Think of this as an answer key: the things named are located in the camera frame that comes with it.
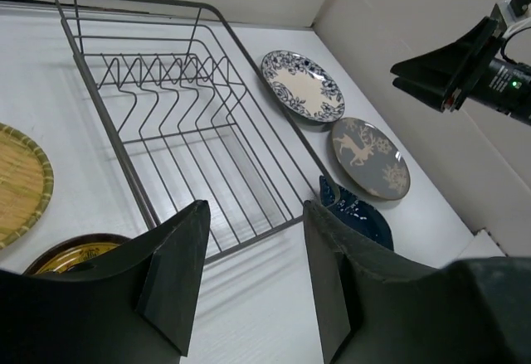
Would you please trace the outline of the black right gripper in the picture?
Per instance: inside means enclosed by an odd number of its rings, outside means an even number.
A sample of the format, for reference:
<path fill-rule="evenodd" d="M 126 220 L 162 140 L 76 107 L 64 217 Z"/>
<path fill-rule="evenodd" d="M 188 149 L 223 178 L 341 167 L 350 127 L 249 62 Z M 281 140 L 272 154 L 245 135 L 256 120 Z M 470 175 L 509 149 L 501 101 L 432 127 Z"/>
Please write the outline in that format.
<path fill-rule="evenodd" d="M 501 2 L 464 36 L 391 68 L 393 86 L 438 112 L 455 111 L 466 99 L 530 124 L 530 65 L 506 54 L 510 39 L 530 30 L 504 18 Z M 454 84 L 450 92 L 448 87 Z"/>

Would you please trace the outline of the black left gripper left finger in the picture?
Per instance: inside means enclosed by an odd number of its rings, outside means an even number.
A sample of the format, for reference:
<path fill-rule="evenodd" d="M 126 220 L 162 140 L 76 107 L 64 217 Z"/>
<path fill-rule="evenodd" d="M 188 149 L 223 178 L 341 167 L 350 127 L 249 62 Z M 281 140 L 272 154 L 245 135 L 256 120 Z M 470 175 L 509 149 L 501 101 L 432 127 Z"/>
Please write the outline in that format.
<path fill-rule="evenodd" d="M 210 228 L 198 200 L 63 273 L 1 273 L 4 363 L 177 363 L 188 354 Z"/>

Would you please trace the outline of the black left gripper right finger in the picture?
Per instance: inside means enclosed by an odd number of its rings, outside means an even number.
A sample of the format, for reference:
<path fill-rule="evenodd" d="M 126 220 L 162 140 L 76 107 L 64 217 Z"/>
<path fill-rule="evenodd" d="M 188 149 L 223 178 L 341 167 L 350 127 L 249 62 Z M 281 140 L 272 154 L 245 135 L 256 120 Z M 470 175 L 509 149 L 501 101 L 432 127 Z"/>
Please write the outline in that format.
<path fill-rule="evenodd" d="M 527 363 L 530 261 L 436 269 L 349 229 L 315 201 L 304 238 L 327 363 Z"/>

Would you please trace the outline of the yellow plate brown rim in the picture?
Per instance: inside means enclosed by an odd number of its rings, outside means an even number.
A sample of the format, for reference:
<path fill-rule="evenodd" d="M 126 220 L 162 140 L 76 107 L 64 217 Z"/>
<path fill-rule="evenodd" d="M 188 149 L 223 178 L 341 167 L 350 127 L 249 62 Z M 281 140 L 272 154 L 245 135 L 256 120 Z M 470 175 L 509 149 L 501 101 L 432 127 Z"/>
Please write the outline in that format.
<path fill-rule="evenodd" d="M 129 240 L 130 238 L 127 236 L 108 233 L 80 235 L 47 250 L 35 259 L 23 274 L 63 273 L 71 267 L 102 255 Z"/>

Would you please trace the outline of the dark blue leaf plate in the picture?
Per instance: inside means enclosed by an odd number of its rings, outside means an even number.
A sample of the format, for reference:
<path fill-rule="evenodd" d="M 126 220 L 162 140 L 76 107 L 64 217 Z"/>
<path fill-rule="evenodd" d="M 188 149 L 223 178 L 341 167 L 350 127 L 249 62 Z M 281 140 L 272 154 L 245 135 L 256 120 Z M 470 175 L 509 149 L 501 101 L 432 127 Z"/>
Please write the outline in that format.
<path fill-rule="evenodd" d="M 382 214 L 354 193 L 338 185 L 339 199 L 335 200 L 332 187 L 324 176 L 319 177 L 319 198 L 341 222 L 349 228 L 394 251 L 391 228 Z"/>

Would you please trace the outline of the grey deer pattern plate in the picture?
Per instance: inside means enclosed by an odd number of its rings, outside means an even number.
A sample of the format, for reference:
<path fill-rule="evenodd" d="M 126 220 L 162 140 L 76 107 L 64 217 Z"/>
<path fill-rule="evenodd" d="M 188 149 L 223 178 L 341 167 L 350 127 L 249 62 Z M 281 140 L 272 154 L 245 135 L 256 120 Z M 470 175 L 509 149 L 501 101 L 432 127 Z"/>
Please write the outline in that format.
<path fill-rule="evenodd" d="M 411 176 L 401 151 L 374 125 L 342 118 L 331 129 L 331 143 L 343 170 L 371 196 L 398 201 L 409 192 Z"/>

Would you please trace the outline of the blue floral white plate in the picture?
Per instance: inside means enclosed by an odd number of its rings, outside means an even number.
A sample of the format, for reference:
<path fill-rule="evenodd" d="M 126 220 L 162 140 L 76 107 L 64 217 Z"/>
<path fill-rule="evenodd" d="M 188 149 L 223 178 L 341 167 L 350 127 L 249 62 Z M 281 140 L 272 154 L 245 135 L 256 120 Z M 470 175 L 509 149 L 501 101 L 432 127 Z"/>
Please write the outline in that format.
<path fill-rule="evenodd" d="M 315 61 L 293 51 L 264 55 L 261 73 L 280 102 L 296 114 L 318 123 L 333 123 L 345 111 L 343 94 Z"/>

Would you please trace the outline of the round woven bamboo tray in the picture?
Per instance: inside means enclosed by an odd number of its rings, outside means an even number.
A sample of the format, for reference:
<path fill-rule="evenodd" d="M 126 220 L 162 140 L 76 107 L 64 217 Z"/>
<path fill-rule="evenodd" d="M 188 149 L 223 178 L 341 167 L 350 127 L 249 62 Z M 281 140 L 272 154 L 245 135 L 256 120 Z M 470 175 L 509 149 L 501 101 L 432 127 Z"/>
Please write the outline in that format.
<path fill-rule="evenodd" d="M 25 235 L 42 217 L 54 189 L 44 150 L 23 132 L 1 125 L 1 247 Z"/>

